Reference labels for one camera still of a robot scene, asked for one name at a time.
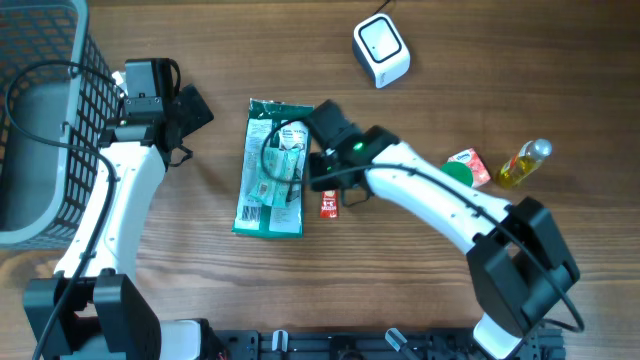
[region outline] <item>plastic package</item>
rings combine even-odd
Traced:
[[[232,228],[234,233],[263,238],[303,236],[303,187],[266,181],[264,174],[261,175],[259,158],[262,143],[271,129],[283,121],[307,116],[311,111],[311,105],[254,99],[249,102],[242,181]],[[302,122],[294,122],[278,131],[265,151],[265,161],[272,174],[280,178],[302,179],[310,144],[311,135]]]
[[[482,163],[482,159],[473,148],[461,151],[449,158],[448,162],[459,162],[465,164],[473,174],[472,187],[477,188],[489,182],[491,175]]]
[[[322,192],[322,205],[320,217],[323,219],[338,218],[338,193],[335,190]]]

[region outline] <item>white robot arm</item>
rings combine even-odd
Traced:
[[[105,225],[94,248],[94,256],[82,277],[97,277],[104,269],[126,274],[135,283],[136,255],[151,199],[165,174],[165,164],[156,146],[139,142],[114,143],[100,151],[116,169],[115,198]],[[54,273],[71,278],[87,248],[105,202],[108,172],[100,163],[93,192],[80,222],[80,227]]]
[[[451,178],[424,161],[405,142],[387,147],[372,162],[400,163],[415,168],[447,184],[464,197],[473,199],[498,221],[502,221],[508,215],[508,201],[476,191]],[[451,240],[463,254],[475,245],[474,236],[488,235],[495,228],[451,193],[424,178],[395,169],[371,169],[365,174],[367,183],[376,196],[409,210]],[[521,338],[502,329],[487,314],[476,325],[473,336],[478,344],[496,359],[506,358],[521,341]]]

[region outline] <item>wood grain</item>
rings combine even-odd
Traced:
[[[110,3],[93,3],[91,31],[112,68],[174,58],[216,116],[186,140],[196,157],[167,173],[147,219],[138,283],[162,319],[325,330],[480,318],[464,257],[390,203],[326,221],[308,192],[304,239],[230,233],[249,98],[332,98],[362,128],[385,126],[434,164],[475,147],[495,171],[527,140],[550,139],[554,154],[524,186],[483,190],[553,210],[582,271],[570,294],[587,331],[566,336],[569,357],[640,353],[637,2],[398,1],[390,11],[412,65],[384,90],[351,52],[353,27],[377,2]],[[0,359],[30,356],[22,291],[60,256],[0,252]],[[554,315],[570,321],[561,306]]]

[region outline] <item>green lid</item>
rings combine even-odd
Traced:
[[[473,185],[473,172],[463,163],[451,161],[442,165],[440,170],[467,186]]]

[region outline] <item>red packet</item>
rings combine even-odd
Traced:
[[[323,219],[338,218],[338,193],[333,190],[322,192],[322,207],[320,217]]]
[[[491,180],[491,175],[487,171],[487,168],[480,160],[480,156],[476,153],[473,148],[461,151],[452,157],[449,158],[448,162],[457,161],[461,162],[473,173],[473,187],[476,188],[480,185],[486,184],[489,180]]]

